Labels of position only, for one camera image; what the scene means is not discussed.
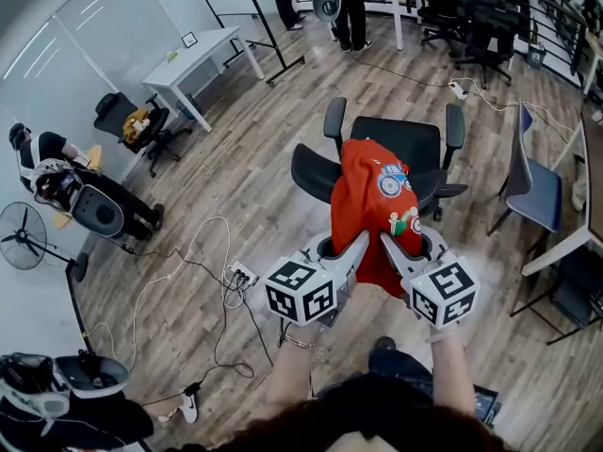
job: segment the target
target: blue chair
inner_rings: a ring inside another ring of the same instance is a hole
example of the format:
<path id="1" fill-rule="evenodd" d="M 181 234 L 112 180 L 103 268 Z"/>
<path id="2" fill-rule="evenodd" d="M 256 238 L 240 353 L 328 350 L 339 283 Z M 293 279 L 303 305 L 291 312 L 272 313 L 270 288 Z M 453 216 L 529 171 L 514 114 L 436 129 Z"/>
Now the blue chair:
<path id="1" fill-rule="evenodd" d="M 533 117 L 521 104 L 513 131 L 511 169 L 498 192 L 500 197 L 504 193 L 507 209 L 488 232 L 488 236 L 491 236 L 498 230 L 512 211 L 540 224 L 544 228 L 543 235 L 528 250 L 528 254 L 546 241 L 551 233 L 559 231 L 562 213 L 562 178 L 526 156 L 524 135 L 533 122 Z"/>

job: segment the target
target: fan base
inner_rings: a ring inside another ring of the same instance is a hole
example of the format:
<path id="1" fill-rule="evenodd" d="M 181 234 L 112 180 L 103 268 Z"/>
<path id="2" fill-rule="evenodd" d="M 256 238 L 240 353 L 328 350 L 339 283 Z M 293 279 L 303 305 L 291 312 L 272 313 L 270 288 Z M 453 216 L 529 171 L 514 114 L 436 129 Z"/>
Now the fan base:
<path id="1" fill-rule="evenodd" d="M 81 283 L 86 276 L 88 270 L 88 255 L 85 252 L 80 252 L 77 259 L 73 261 L 72 277 L 78 283 Z"/>

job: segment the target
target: whiteboard stand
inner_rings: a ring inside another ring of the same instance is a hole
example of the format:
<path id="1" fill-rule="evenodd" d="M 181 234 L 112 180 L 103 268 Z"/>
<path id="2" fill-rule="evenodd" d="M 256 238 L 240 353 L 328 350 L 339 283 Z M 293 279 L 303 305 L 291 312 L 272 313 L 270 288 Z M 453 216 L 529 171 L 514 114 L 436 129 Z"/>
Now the whiteboard stand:
<path id="1" fill-rule="evenodd" d="M 212 11 L 212 13 L 214 14 L 214 16 L 216 17 L 216 20 L 218 21 L 218 23 L 220 24 L 220 26 L 222 28 L 225 28 L 225 25 L 222 22 L 220 16 L 225 17 L 225 16 L 228 16 L 228 15 L 235 15 L 235 14 L 233 14 L 233 13 L 217 13 L 214 10 L 214 8 L 212 7 L 212 5 L 209 2 L 209 0 L 205 0 L 205 2 L 207 3 L 207 5 L 209 6 L 209 9 Z M 274 52 L 276 52 L 276 56 L 278 57 L 279 61 L 281 62 L 282 69 L 279 72 L 275 73 L 274 75 L 272 75 L 271 77 L 269 77 L 266 80 L 266 83 L 269 86 L 274 87 L 275 86 L 274 81 L 278 77 L 280 77 L 281 75 L 283 75 L 285 72 L 287 72 L 291 68 L 295 67 L 296 65 L 298 65 L 298 64 L 304 64 L 305 63 L 305 56 L 300 56 L 300 57 L 296 58 L 295 60 L 293 60 L 293 62 L 291 62 L 289 64 L 287 64 L 285 62 L 285 59 L 283 58 L 283 54 L 281 53 L 281 49 L 279 48 L 279 44 L 277 43 L 276 39 L 274 38 L 274 34 L 272 33 L 272 30 L 270 29 L 270 25 L 268 24 L 268 22 L 266 20 L 266 16 L 264 15 L 264 12 L 262 11 L 262 9 L 259 6 L 259 4 L 257 3 L 257 0 L 252 0 L 252 2 L 253 2 L 253 6 L 255 7 L 255 12 L 253 12 L 253 13 L 236 13 L 236 15 L 252 15 L 252 16 L 256 15 L 262 21 L 262 25 L 264 26 L 264 28 L 266 28 L 266 32 L 267 32 L 267 34 L 269 36 L 270 43 L 264 43 L 264 42 L 253 41 L 253 40 L 247 40 L 247 41 L 251 44 L 252 48 L 255 45 L 259 45 L 261 47 L 268 47 L 270 49 L 273 49 Z M 232 62 L 233 60 L 235 60 L 236 58 L 238 58 L 239 56 L 241 56 L 241 55 L 243 55 L 245 53 L 244 50 L 238 50 L 236 48 L 235 44 L 232 41 L 231 41 L 231 45 L 235 49 L 236 53 L 223 63 L 224 66 L 228 66 L 228 64 L 230 62 Z"/>

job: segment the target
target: picture frame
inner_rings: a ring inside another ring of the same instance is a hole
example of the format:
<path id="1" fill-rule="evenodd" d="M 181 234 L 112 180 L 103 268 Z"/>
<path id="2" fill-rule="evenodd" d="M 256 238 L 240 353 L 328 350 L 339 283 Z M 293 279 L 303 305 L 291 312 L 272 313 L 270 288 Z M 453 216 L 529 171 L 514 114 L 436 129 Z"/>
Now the picture frame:
<path id="1" fill-rule="evenodd" d="M 197 43 L 197 38 L 195 37 L 195 34 L 193 34 L 192 32 L 188 32 L 185 36 L 182 37 L 182 43 L 185 45 L 185 47 L 187 47 L 187 49 L 189 49 L 195 43 Z"/>

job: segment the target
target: hair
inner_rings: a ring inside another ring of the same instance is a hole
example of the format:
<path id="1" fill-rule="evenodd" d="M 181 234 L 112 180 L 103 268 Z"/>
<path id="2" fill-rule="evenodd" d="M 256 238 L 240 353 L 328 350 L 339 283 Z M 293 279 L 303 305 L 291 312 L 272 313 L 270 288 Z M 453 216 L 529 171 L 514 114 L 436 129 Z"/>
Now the hair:
<path id="1" fill-rule="evenodd" d="M 25 133 L 30 132 L 31 131 L 21 122 L 17 122 L 10 128 L 10 131 L 8 132 L 8 142 L 10 142 L 13 151 L 21 150 L 21 146 L 23 146 L 26 141 Z"/>
<path id="2" fill-rule="evenodd" d="M 217 448 L 188 444 L 182 452 L 322 452 L 352 431 L 360 431 L 366 439 L 378 435 L 400 452 L 448 450 L 452 444 L 457 444 L 464 452 L 512 450 L 476 418 L 447 407 L 413 408 L 406 417 L 409 420 L 401 421 L 398 415 L 389 418 L 388 414 L 381 415 L 379 424 L 370 424 L 367 414 L 362 420 L 368 424 L 360 429 L 344 424 L 349 417 L 334 419 L 332 412 L 322 400 L 302 402 L 272 419 L 251 422 L 230 442 Z"/>

